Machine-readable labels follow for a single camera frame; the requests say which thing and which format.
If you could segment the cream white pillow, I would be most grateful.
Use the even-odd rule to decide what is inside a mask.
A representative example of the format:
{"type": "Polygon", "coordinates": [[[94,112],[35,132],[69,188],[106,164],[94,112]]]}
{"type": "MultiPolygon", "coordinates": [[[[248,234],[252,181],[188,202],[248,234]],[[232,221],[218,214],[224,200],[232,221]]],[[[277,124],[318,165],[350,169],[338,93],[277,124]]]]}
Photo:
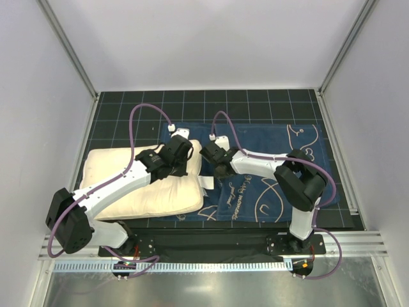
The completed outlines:
{"type": "MultiPolygon", "coordinates": [[[[187,214],[202,208],[203,188],[199,182],[202,149],[198,140],[190,141],[193,156],[187,162],[187,175],[169,176],[146,187],[137,189],[108,206],[96,216],[97,220],[164,217],[187,214]]],[[[121,171],[130,160],[129,148],[94,149],[88,154],[82,171],[80,188],[107,180],[121,171]]]]}

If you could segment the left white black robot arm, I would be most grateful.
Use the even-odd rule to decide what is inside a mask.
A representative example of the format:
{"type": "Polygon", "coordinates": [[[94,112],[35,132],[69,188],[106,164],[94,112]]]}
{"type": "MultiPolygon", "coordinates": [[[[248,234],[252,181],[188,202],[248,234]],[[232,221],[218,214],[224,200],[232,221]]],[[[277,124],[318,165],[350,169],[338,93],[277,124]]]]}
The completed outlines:
{"type": "Polygon", "coordinates": [[[88,244],[114,249],[121,256],[132,254],[137,237],[130,228],[120,221],[98,221],[96,216],[137,189],[170,176],[185,176],[192,154],[189,130],[178,129],[159,151],[147,149],[132,154],[128,166],[118,174],[72,193],[65,188],[55,192],[45,221],[51,231],[48,255],[56,257],[52,252],[54,240],[67,254],[76,253],[88,244]]]}

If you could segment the dark blue embroidered pillowcase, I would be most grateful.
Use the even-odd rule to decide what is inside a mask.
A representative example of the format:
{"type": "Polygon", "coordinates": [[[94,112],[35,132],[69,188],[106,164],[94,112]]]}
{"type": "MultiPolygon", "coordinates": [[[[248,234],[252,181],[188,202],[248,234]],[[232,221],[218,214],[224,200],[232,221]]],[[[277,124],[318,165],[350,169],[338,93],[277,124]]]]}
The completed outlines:
{"type": "MultiPolygon", "coordinates": [[[[217,136],[227,136],[231,146],[240,143],[253,152],[288,154],[302,150],[313,163],[331,171],[320,125],[217,122],[214,130],[217,136]]],[[[292,206],[274,179],[236,175],[215,179],[213,189],[204,190],[201,209],[167,216],[165,220],[277,223],[290,221],[291,211],[292,206]]]]}

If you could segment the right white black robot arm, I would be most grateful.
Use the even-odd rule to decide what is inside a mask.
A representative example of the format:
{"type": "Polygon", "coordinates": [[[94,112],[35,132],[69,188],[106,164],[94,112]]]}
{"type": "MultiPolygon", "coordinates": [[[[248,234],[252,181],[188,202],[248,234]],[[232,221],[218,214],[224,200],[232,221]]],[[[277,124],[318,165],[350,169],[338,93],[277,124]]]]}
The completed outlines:
{"type": "Polygon", "coordinates": [[[327,171],[313,163],[302,150],[288,154],[251,152],[244,148],[223,148],[211,141],[200,151],[216,177],[256,175],[274,179],[292,206],[288,246],[294,253],[303,253],[314,235],[316,209],[328,184],[333,184],[327,171]]]}

